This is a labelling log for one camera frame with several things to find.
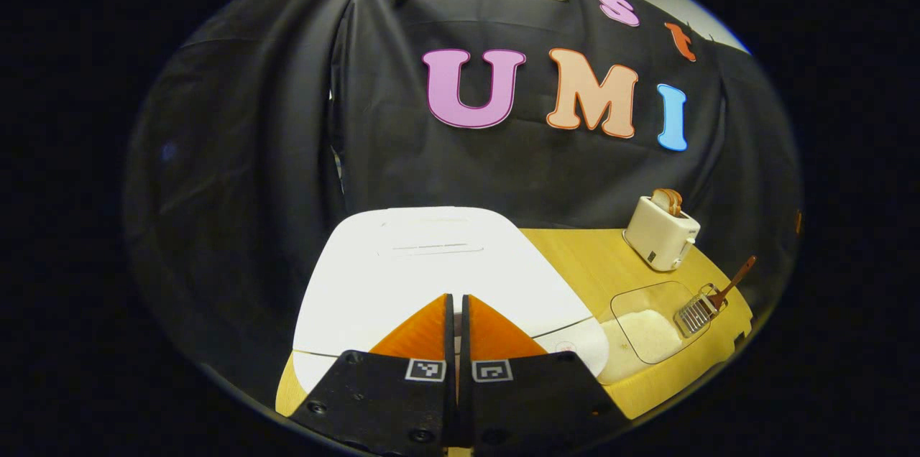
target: black fabric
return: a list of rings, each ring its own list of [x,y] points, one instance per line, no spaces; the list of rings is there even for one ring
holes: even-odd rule
[[[749,55],[683,24],[689,62],[663,25],[680,22],[628,1],[638,28],[597,0],[236,0],[217,13],[157,79],[129,150],[135,275],[171,339],[273,405],[313,265],[347,215],[453,205],[518,227],[621,228],[654,188],[684,195],[725,273],[758,255],[742,291],[765,312],[791,271],[801,208],[782,107]],[[555,47],[585,54],[598,78],[614,64],[637,72],[632,139],[546,123]],[[484,51],[526,54],[508,119],[435,119],[421,58],[444,48],[471,54],[470,106],[489,98]],[[660,83],[687,95],[685,152],[658,145]]]
[[[341,201],[320,139],[347,2],[233,1],[168,62],[129,147],[125,225],[145,300],[178,348],[264,405]]]

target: blue letter i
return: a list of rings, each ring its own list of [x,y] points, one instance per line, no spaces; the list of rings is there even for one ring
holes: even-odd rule
[[[684,139],[684,103],[686,94],[664,83],[658,84],[658,94],[664,98],[664,131],[658,135],[658,144],[675,152],[687,149]]]

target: table surface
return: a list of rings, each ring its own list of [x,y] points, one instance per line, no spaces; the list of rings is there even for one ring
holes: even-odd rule
[[[621,228],[522,228],[520,231],[601,322],[612,318],[610,300],[619,293],[663,281],[678,281],[690,290],[699,290],[706,283],[724,289],[730,281],[696,247],[691,248],[677,270],[652,270],[625,243]],[[741,333],[749,335],[750,307],[737,288],[729,291],[727,299],[730,306],[712,320],[709,330],[696,342],[661,363],[604,385],[628,418],[640,417],[692,384],[711,366],[732,355],[734,341]],[[292,353],[280,376],[275,410],[287,417],[305,398],[306,392],[293,372]]]

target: screw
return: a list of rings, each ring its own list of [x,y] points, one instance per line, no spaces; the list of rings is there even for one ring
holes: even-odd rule
[[[326,406],[321,404],[321,402],[309,402],[306,404],[306,408],[308,408],[313,414],[326,414]]]
[[[597,404],[592,408],[591,415],[604,415],[608,412],[610,412],[610,405],[601,402],[601,404]]]
[[[420,428],[417,428],[417,430],[412,430],[408,433],[408,438],[414,440],[415,443],[430,443],[434,440],[434,434],[427,430],[420,430]]]

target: slotted spatula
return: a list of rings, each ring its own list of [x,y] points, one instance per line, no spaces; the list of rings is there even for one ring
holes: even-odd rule
[[[677,322],[677,326],[680,326],[681,331],[684,332],[684,336],[692,336],[693,333],[702,329],[703,326],[713,319],[713,317],[719,314],[719,308],[722,307],[722,303],[725,301],[727,294],[729,294],[729,290],[735,287],[735,285],[745,277],[748,270],[753,267],[755,261],[757,261],[755,255],[749,257],[747,263],[745,263],[738,273],[735,274],[732,282],[729,283],[729,286],[725,287],[725,290],[711,296],[706,295],[704,292],[700,292],[696,297],[690,299],[690,303],[687,303],[678,310],[676,316],[674,316],[674,320]]]

